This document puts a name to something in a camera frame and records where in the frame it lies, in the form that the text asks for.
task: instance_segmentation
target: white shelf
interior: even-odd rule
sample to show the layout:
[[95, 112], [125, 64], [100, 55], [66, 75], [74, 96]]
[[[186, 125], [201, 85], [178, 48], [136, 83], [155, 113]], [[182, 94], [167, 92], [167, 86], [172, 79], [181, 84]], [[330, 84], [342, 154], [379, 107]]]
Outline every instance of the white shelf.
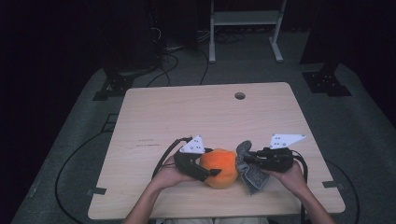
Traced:
[[261, 25], [276, 24], [279, 11], [231, 11], [214, 14], [214, 25]]

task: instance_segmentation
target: person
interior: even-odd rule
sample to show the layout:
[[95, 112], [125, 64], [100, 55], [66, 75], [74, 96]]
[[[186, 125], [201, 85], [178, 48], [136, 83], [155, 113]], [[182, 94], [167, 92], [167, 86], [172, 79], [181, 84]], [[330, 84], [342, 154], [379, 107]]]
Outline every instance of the person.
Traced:
[[[123, 224], [147, 224], [149, 222], [149, 216], [152, 212], [154, 204], [160, 195], [160, 193], [167, 188], [171, 188], [178, 183], [184, 181], [193, 181], [192, 177], [182, 174], [175, 166], [174, 157], [169, 157], [163, 168], [154, 176], [154, 178], [148, 183], [142, 195], [134, 205], [134, 208], [123, 220]], [[332, 219], [330, 214], [318, 201], [309, 187], [306, 185], [301, 171], [300, 165], [297, 161], [294, 161], [292, 167], [285, 173], [278, 173], [274, 171], [264, 171], [265, 173], [277, 178], [287, 190], [289, 190], [295, 197], [297, 197], [304, 205], [306, 212], [311, 218], [313, 224], [333, 224], [335, 221]], [[223, 219], [223, 222], [216, 221], [215, 223], [232, 223], [231, 219]], [[256, 223], [268, 223], [264, 221], [263, 217], [242, 217], [238, 219], [237, 223], [252, 223], [252, 219], [256, 219]], [[174, 222], [169, 221], [165, 223], [182, 223], [175, 219]], [[213, 223], [212, 219], [194, 219], [190, 223]]]

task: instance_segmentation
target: hole in table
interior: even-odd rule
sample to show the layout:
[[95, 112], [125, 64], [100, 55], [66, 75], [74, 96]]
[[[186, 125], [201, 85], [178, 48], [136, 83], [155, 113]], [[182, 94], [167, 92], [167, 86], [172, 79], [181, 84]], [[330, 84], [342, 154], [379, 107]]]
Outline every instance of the hole in table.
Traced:
[[245, 99], [245, 97], [246, 97], [246, 95], [243, 92], [237, 92], [235, 94], [235, 98], [238, 100], [243, 100], [243, 99]]

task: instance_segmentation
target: gray floor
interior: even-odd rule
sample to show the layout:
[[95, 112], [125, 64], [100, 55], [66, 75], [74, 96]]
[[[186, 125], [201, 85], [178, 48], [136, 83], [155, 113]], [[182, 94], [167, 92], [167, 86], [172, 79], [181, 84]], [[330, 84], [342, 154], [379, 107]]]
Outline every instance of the gray floor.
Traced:
[[[336, 76], [352, 96], [329, 97], [310, 92], [302, 72], [318, 71], [321, 64], [299, 65], [308, 33], [281, 33], [278, 44], [285, 61], [277, 63], [270, 49], [269, 34], [246, 35], [240, 42], [217, 45], [217, 62], [210, 64], [204, 85], [288, 82], [323, 157], [347, 173], [360, 198], [359, 223], [392, 223], [396, 219], [396, 132], [375, 102], [362, 87], [359, 78], [340, 65]], [[200, 46], [208, 50], [207, 44]], [[198, 85], [205, 71], [200, 51], [182, 50], [173, 55], [177, 67], [169, 72], [171, 85]], [[175, 59], [164, 57], [163, 67], [172, 67]], [[139, 77], [134, 88], [144, 88], [162, 71]], [[81, 93], [59, 136], [44, 162], [30, 193], [13, 223], [74, 223], [57, 204], [54, 186], [64, 162], [81, 144], [101, 132], [110, 113], [119, 113], [122, 97], [105, 101], [92, 98], [105, 82], [99, 70]], [[160, 77], [150, 87], [166, 86]], [[111, 133], [102, 133], [76, 151], [59, 178], [58, 192], [65, 210], [82, 223], [120, 223], [120, 220], [90, 220], [90, 189], [100, 174]], [[331, 164], [329, 169], [346, 203], [346, 211], [333, 215], [339, 223], [353, 223], [358, 211], [356, 197], [347, 179]], [[298, 216], [272, 217], [280, 223], [299, 223]]]

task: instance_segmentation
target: human arm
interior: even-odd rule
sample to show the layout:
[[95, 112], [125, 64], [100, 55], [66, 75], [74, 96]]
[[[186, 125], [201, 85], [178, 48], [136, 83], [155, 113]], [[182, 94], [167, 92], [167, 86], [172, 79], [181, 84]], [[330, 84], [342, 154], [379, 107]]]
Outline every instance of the human arm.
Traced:
[[192, 177], [183, 175], [174, 165], [173, 156], [165, 161], [163, 168], [148, 183], [134, 208], [123, 220], [123, 224], [147, 224], [158, 196], [163, 191], [180, 182], [192, 181]]
[[301, 201], [313, 224], [335, 223], [330, 214], [326, 211], [323, 205], [318, 201], [318, 199], [306, 185], [303, 173], [297, 161], [295, 161], [293, 166], [285, 173], [278, 173], [274, 171], [264, 172], [277, 178], [286, 189], [288, 189]]

